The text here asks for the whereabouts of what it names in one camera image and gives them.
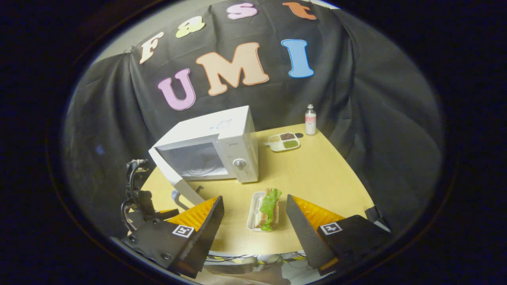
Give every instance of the bottle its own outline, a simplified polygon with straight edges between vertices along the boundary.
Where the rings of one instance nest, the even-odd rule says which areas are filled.
[[[305,113],[305,131],[309,135],[314,135],[317,131],[317,113],[312,104],[308,104],[308,111]]]

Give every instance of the blue letter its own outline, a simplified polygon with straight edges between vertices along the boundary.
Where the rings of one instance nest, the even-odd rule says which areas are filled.
[[[308,66],[308,58],[306,57],[304,40],[283,40],[282,45],[288,49],[291,57],[292,70],[289,76],[294,78],[303,78],[313,75],[313,70]]]

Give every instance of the white tray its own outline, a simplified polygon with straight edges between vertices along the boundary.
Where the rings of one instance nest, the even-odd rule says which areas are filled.
[[[250,213],[248,214],[248,220],[246,221],[246,227],[249,230],[257,232],[265,232],[260,228],[255,228],[255,216],[259,210],[259,205],[262,203],[266,192],[255,192],[252,196],[252,204],[250,205]]]
[[[286,134],[286,133],[292,134],[294,138],[282,140],[280,136],[283,135],[283,134]],[[293,150],[293,149],[298,148],[301,145],[299,143],[298,137],[294,133],[291,133],[291,132],[286,132],[286,133],[279,133],[279,134],[275,134],[275,135],[270,136],[268,138],[268,141],[265,142],[264,145],[269,146],[271,148],[271,150],[274,151],[274,152],[282,152],[282,151],[288,151],[288,150]],[[278,141],[269,142],[272,138],[278,138]],[[295,146],[295,147],[286,148],[283,145],[283,143],[286,142],[286,141],[291,141],[291,140],[297,142],[298,145]]]

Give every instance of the orange letter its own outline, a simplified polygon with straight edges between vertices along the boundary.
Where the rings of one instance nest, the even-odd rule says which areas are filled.
[[[204,27],[204,23],[202,22],[201,16],[190,18],[185,22],[183,22],[181,25],[179,25],[178,27],[179,30],[178,32],[176,32],[176,37],[177,38],[184,37],[190,34],[191,32],[195,32],[202,29],[202,27]]]
[[[317,17],[315,17],[314,15],[310,15],[308,13],[306,13],[305,10],[310,10],[310,8],[306,7],[306,6],[303,6],[297,2],[285,2],[283,3],[284,6],[289,6],[289,8],[291,9],[292,13],[294,13],[296,16],[299,16],[301,18],[305,18],[305,19],[308,19],[308,20],[315,20],[317,19]]]
[[[156,34],[153,38],[149,39],[147,42],[141,45],[142,52],[141,52],[141,60],[139,61],[139,64],[142,64],[143,62],[147,61],[152,55],[152,49],[155,49],[158,45],[158,39],[164,36],[164,32],[160,32]]]
[[[241,70],[245,75],[243,84],[254,85],[269,80],[269,76],[262,70],[257,55],[258,43],[245,43],[236,47],[232,62],[229,62],[216,52],[210,52],[198,57],[195,62],[204,67],[210,89],[208,94],[215,96],[227,91],[227,85],[222,84],[219,75],[232,87],[239,85]]]

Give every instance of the wooden table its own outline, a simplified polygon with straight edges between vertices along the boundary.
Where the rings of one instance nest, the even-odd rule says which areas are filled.
[[[270,135],[302,133],[301,146],[275,153],[263,143]],[[361,215],[374,206],[366,189],[333,145],[317,131],[305,133],[305,125],[293,125],[257,132],[259,140],[259,181],[241,184],[237,180],[190,181],[204,200],[222,195],[225,214],[211,250],[227,254],[279,254],[301,250],[291,222],[285,213],[287,194],[305,199],[343,217]],[[255,192],[278,188],[280,197],[279,224],[272,232],[255,232],[246,227],[248,212]],[[174,187],[158,168],[150,175],[142,190],[151,191],[156,210],[178,208],[171,199]],[[192,207],[183,196],[180,201]]]

